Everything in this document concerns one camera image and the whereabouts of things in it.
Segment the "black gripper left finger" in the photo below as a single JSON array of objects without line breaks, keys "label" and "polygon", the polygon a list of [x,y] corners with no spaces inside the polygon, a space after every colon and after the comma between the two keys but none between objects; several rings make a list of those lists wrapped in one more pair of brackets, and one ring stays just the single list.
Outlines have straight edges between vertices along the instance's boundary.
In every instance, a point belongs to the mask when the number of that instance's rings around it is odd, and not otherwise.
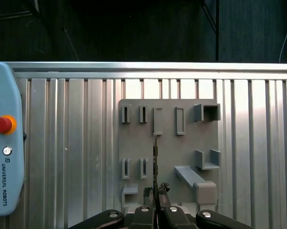
[{"label": "black gripper left finger", "polygon": [[111,209],[103,211],[80,223],[72,229],[153,229],[155,221],[154,191],[146,187],[143,191],[143,205],[129,208],[126,214]]}]

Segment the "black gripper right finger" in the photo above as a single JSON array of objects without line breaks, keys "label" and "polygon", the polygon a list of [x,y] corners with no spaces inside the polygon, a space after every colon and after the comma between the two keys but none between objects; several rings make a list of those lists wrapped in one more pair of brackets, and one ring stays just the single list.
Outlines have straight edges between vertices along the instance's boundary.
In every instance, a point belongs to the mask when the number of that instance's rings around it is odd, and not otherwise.
[{"label": "black gripper right finger", "polygon": [[157,189],[158,221],[161,229],[251,229],[252,227],[212,210],[201,210],[192,216],[182,207],[171,205],[169,184],[161,183]]}]

